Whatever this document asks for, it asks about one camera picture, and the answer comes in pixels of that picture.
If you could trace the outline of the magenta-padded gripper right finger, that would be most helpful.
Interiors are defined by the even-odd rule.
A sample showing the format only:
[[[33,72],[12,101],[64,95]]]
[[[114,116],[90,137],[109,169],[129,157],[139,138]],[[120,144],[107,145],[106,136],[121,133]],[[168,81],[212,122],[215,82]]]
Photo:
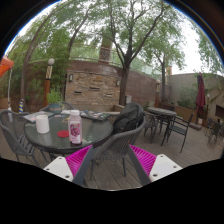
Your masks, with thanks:
[[[181,170],[181,167],[164,154],[154,155],[130,145],[128,155],[143,186]]]

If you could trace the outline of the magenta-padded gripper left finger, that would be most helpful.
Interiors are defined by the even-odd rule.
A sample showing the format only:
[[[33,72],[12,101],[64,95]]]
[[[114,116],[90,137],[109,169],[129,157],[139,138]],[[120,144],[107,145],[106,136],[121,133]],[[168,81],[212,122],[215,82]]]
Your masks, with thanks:
[[[82,186],[93,155],[93,146],[89,145],[67,157],[57,157],[44,170]]]

